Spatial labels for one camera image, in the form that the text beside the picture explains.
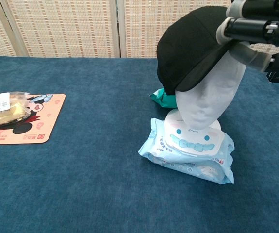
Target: blue carpet surface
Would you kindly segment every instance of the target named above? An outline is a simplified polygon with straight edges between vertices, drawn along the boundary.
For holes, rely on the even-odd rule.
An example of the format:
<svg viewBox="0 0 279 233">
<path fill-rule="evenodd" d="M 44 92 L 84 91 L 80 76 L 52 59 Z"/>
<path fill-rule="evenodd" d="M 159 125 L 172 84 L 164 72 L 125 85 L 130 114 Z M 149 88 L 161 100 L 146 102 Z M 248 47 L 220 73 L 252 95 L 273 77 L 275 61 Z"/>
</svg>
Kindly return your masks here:
<svg viewBox="0 0 279 233">
<path fill-rule="evenodd" d="M 65 93 L 44 144 L 0 146 L 0 233 L 279 233 L 279 83 L 247 69 L 220 117 L 234 184 L 142 158 L 169 110 L 154 59 L 0 57 L 0 93 Z"/>
</svg>

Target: cartoon character print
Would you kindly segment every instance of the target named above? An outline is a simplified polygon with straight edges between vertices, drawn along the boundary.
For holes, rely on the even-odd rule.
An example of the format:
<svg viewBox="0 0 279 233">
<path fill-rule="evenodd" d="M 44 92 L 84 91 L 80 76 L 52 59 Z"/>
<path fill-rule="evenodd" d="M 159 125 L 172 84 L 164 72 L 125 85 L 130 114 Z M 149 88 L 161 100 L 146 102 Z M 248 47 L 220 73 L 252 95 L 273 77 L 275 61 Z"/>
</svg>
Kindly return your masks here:
<svg viewBox="0 0 279 233">
<path fill-rule="evenodd" d="M 14 134 L 22 134 L 28 132 L 33 127 L 31 122 L 37 121 L 41 117 L 40 115 L 38 115 L 38 112 L 40 112 L 44 108 L 43 103 L 49 102 L 52 96 L 53 95 L 41 95 L 28 98 L 29 103 L 27 108 L 31 111 L 30 116 L 25 120 L 19 122 L 0 126 L 0 130 L 12 129 L 12 132 Z"/>
</svg>

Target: plastic wrapper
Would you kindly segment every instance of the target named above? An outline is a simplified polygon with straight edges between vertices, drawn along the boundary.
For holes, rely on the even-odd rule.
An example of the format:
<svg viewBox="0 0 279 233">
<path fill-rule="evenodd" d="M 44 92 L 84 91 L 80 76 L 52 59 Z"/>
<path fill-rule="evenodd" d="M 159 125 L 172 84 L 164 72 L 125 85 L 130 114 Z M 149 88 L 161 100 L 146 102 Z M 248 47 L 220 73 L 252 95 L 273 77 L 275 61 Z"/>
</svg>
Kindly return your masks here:
<svg viewBox="0 0 279 233">
<path fill-rule="evenodd" d="M 22 121 L 30 116 L 28 94 L 26 92 L 0 94 L 0 126 Z"/>
</svg>

